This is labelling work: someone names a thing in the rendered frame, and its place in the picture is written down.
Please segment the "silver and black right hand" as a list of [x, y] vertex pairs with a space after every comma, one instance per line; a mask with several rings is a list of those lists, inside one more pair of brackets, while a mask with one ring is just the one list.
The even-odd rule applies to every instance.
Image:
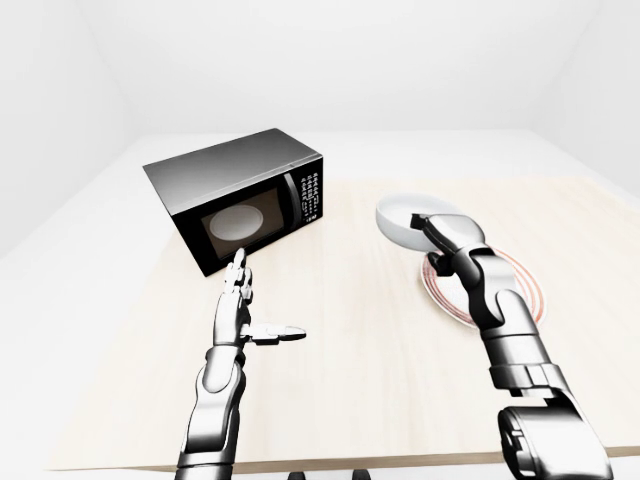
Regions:
[[429, 263], [438, 276], [454, 275], [453, 258], [459, 251], [486, 247], [483, 230], [466, 215], [414, 213], [410, 228], [420, 230], [440, 251], [440, 254], [427, 254]]

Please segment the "silver and black left hand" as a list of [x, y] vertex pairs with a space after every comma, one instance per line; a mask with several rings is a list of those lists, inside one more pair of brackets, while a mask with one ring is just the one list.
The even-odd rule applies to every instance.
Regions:
[[236, 251], [233, 261], [226, 267], [224, 289], [216, 307], [213, 345], [235, 345], [242, 348], [247, 342], [256, 345], [277, 345], [281, 341], [304, 339], [306, 331], [299, 327], [269, 323], [251, 324], [249, 306], [254, 297], [253, 274], [246, 262], [246, 251], [240, 248]]

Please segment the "white bowl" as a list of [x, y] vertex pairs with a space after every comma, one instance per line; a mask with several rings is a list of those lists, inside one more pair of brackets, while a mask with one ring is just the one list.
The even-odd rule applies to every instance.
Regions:
[[378, 202], [376, 223], [387, 239], [410, 250], [430, 252], [438, 247], [421, 230], [410, 227], [413, 214], [462, 214], [462, 211], [448, 201], [422, 193], [394, 193]]

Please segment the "white plate with red rings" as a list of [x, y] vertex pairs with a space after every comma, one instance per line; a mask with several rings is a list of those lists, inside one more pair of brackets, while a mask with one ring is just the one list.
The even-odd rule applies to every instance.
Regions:
[[[518, 260], [506, 252], [494, 248], [495, 254], [507, 261], [514, 270], [517, 291], [523, 297], [536, 324], [540, 324], [547, 312], [547, 302], [543, 289], [535, 276]], [[438, 307], [446, 314], [462, 324], [475, 328], [469, 310], [468, 295], [455, 276], [442, 277], [436, 274], [428, 257], [425, 256], [421, 266], [422, 283]]]

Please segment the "white round microwave turntable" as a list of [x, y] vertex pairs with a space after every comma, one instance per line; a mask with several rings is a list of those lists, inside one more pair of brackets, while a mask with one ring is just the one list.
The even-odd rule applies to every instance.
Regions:
[[255, 234], [263, 224], [262, 212], [251, 205], [234, 205], [217, 212], [209, 221], [211, 234], [223, 241], [239, 241]]

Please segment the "black and silver microwave oven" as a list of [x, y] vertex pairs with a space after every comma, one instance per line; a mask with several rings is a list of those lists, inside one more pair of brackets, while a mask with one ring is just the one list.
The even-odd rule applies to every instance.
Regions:
[[[226, 267], [236, 251], [255, 252], [323, 215], [323, 157], [273, 128], [145, 166], [144, 171], [202, 274]], [[251, 205], [261, 228], [223, 241], [209, 221], [234, 205]]]

